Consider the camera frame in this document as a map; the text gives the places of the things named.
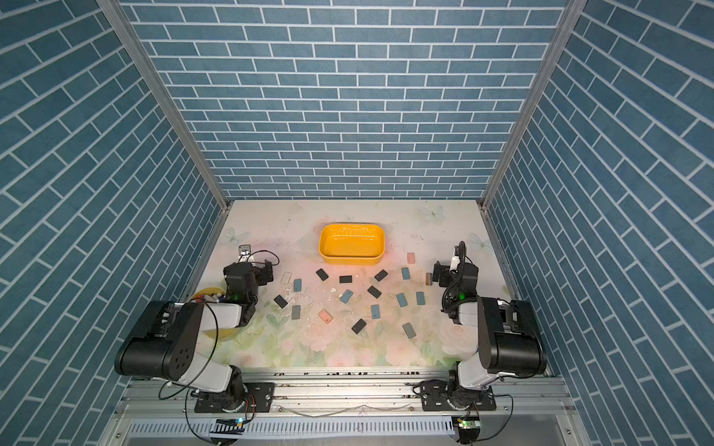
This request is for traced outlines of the clear plastic eraser wrapper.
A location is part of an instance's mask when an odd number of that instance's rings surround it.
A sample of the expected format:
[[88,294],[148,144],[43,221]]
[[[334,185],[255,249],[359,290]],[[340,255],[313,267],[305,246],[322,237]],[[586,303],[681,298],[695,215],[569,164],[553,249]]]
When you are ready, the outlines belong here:
[[292,280],[292,273],[290,271],[286,271],[280,280],[280,284],[288,285],[291,283],[291,280]]

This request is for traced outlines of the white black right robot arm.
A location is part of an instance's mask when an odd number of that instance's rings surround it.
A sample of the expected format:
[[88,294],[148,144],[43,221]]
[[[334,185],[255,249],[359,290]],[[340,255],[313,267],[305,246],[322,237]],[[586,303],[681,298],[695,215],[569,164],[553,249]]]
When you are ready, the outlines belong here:
[[547,368],[533,306],[522,300],[482,297],[479,269],[468,260],[434,264],[431,278],[444,289],[442,313],[476,330],[476,348],[450,374],[455,390],[487,390],[502,378],[528,379]]

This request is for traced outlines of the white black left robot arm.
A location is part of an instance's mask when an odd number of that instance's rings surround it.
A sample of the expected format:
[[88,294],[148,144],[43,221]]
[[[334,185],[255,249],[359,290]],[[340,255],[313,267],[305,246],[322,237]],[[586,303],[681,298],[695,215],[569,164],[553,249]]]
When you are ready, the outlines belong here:
[[161,378],[209,395],[241,401],[245,386],[240,370],[196,352],[200,334],[241,328],[258,304],[258,288],[273,281],[273,263],[234,262],[223,269],[223,297],[199,297],[186,303],[152,301],[115,356],[119,375]]

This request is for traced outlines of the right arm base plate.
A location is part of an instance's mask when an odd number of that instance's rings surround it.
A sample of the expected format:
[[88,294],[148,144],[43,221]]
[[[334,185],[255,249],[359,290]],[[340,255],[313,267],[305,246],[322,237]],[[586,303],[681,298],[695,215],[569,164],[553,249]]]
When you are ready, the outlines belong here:
[[425,412],[494,411],[496,401],[492,391],[465,390],[456,384],[438,379],[426,380],[412,388]]

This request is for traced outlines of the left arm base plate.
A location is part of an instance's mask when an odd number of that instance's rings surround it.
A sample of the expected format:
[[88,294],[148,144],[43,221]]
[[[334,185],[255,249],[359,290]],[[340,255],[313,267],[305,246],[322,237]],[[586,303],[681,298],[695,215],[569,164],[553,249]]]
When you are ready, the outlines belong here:
[[198,391],[194,411],[197,414],[267,413],[273,403],[273,382],[244,383],[221,393]]

